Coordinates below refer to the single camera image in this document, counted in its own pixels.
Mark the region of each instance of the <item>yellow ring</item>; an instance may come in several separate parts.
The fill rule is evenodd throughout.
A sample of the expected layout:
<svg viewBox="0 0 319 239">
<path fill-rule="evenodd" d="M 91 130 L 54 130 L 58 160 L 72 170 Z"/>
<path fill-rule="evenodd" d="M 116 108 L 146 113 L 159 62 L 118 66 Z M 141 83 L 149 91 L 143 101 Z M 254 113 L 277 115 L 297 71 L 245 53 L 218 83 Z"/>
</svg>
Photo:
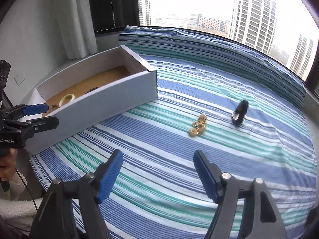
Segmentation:
<svg viewBox="0 0 319 239">
<path fill-rule="evenodd" d="M 75 99 L 75 96 L 73 93 L 69 93 L 66 96 L 64 96 L 61 101 L 59 102 L 59 107 L 62 107 L 63 103 L 65 102 L 65 100 L 70 99 L 70 101 L 73 101 Z"/>
</svg>

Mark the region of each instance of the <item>wall socket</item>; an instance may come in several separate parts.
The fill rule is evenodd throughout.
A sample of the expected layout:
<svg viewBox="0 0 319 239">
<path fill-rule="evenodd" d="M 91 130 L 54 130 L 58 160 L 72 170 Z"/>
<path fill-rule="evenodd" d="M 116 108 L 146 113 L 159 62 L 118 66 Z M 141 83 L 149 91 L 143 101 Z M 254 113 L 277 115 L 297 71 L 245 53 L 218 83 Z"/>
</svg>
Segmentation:
<svg viewBox="0 0 319 239">
<path fill-rule="evenodd" d="M 23 73 L 19 73 L 19 74 L 15 75 L 14 79 L 15 79 L 17 85 L 20 85 L 25 80 L 25 76 Z"/>
</svg>

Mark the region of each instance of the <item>open box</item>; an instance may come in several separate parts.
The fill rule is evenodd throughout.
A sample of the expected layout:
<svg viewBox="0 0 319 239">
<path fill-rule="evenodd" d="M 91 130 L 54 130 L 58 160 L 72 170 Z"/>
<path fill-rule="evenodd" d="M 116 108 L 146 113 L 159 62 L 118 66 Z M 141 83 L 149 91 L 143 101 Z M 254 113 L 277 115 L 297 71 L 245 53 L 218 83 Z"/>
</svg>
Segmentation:
<svg viewBox="0 0 319 239">
<path fill-rule="evenodd" d="M 26 141 L 26 150 L 31 154 L 36 155 L 105 119 L 155 100 L 156 70 L 128 47 L 119 46 L 54 74 L 36 87 L 29 104 L 46 102 L 50 108 L 69 93 L 75 95 L 74 100 L 47 114 L 56 116 L 59 126 Z"/>
</svg>

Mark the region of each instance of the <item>black cable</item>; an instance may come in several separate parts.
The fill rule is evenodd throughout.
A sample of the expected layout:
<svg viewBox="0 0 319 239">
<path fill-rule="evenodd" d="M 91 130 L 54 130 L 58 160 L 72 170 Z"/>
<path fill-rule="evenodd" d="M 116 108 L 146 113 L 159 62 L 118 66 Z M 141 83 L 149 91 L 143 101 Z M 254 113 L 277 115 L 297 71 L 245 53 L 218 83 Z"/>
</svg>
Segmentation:
<svg viewBox="0 0 319 239">
<path fill-rule="evenodd" d="M 35 200 L 33 199 L 32 195 L 31 195 L 31 192 L 29 191 L 29 189 L 28 189 L 27 185 L 25 184 L 24 180 L 22 179 L 22 177 L 21 177 L 21 175 L 19 174 L 19 172 L 17 171 L 17 169 L 16 169 L 16 173 L 19 175 L 19 177 L 20 177 L 21 181 L 23 182 L 23 185 L 26 187 L 26 189 L 27 189 L 28 193 L 30 194 L 31 199 L 33 200 L 33 203 L 34 203 L 35 209 L 38 211 L 38 207 L 37 207 L 37 205 L 36 205 L 36 203 L 35 203 Z"/>
<path fill-rule="evenodd" d="M 19 229 L 19 230 L 21 230 L 21 231 L 24 231 L 24 232 L 28 232 L 28 233 L 30 232 L 30 230 L 24 230 L 24 229 L 22 229 L 22 228 L 19 228 L 19 227 L 15 227 L 15 226 L 13 226 L 13 225 L 10 225 L 10 224 L 8 224 L 8 223 L 7 223 L 7 225 L 8 225 L 8 226 L 11 226 L 11 227 L 13 227 L 13 228 L 15 228 L 15 229 Z"/>
</svg>

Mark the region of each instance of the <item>white box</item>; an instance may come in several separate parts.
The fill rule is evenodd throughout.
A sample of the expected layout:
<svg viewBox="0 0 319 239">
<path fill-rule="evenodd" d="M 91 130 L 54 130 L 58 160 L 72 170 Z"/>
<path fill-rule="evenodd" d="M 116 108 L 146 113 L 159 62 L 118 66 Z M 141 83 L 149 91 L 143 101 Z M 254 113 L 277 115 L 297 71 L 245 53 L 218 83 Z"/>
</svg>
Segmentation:
<svg viewBox="0 0 319 239">
<path fill-rule="evenodd" d="M 59 126 L 28 139 L 26 150 L 36 155 L 105 119 L 155 100 L 156 69 L 128 47 L 120 46 L 80 60 L 51 76 L 36 87 L 29 104 L 44 103 L 91 76 L 122 65 L 129 76 L 101 86 L 48 114 L 59 119 Z"/>
</svg>

